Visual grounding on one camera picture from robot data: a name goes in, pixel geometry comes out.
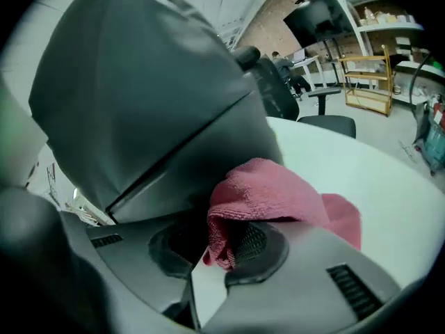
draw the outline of cable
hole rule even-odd
[[[412,90],[414,89],[414,82],[416,81],[417,76],[420,73],[420,70],[422,69],[422,67],[425,65],[426,61],[430,58],[431,56],[431,52],[428,52],[428,54],[426,55],[426,57],[424,58],[424,60],[422,61],[422,63],[419,64],[419,66],[416,69],[416,72],[414,72],[414,75],[412,76],[411,79],[411,84],[410,84],[410,92],[409,92],[409,96],[410,96],[410,108],[411,108],[411,113],[414,116],[414,118],[416,118],[416,112],[415,112],[415,105],[413,105],[412,103]]]

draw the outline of chair backrest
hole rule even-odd
[[[29,104],[62,171],[118,222],[208,205],[232,168],[281,162],[254,81],[182,0],[74,0]]]
[[[289,88],[283,83],[277,68],[268,58],[260,58],[248,70],[257,81],[263,105],[268,116],[297,120],[300,109]]]

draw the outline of vent grille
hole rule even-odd
[[[98,237],[97,239],[92,239],[91,243],[95,248],[101,248],[102,246],[111,245],[122,240],[123,238],[119,234],[113,234],[107,237]]]
[[[328,269],[327,272],[335,282],[349,305],[362,320],[373,314],[382,306],[382,303],[374,296],[369,288],[345,265],[339,265]]]

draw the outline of wooden cart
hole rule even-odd
[[[392,107],[392,72],[389,64],[389,55],[387,48],[382,46],[384,56],[352,56],[340,58],[340,62],[346,65],[346,73],[343,74],[343,87],[345,90],[346,105],[357,108],[377,111],[378,113],[389,116]],[[353,61],[384,61],[385,72],[359,72],[350,70],[347,62]],[[370,82],[369,89],[352,87],[351,78],[368,79],[369,81],[379,81],[378,85],[382,89],[373,89],[372,82]]]

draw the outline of round white table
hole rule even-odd
[[[362,215],[362,252],[403,288],[425,276],[445,239],[445,196],[393,157],[319,127],[267,118],[284,165],[319,193],[337,193]],[[225,271],[200,262],[192,273],[198,317],[227,295]]]

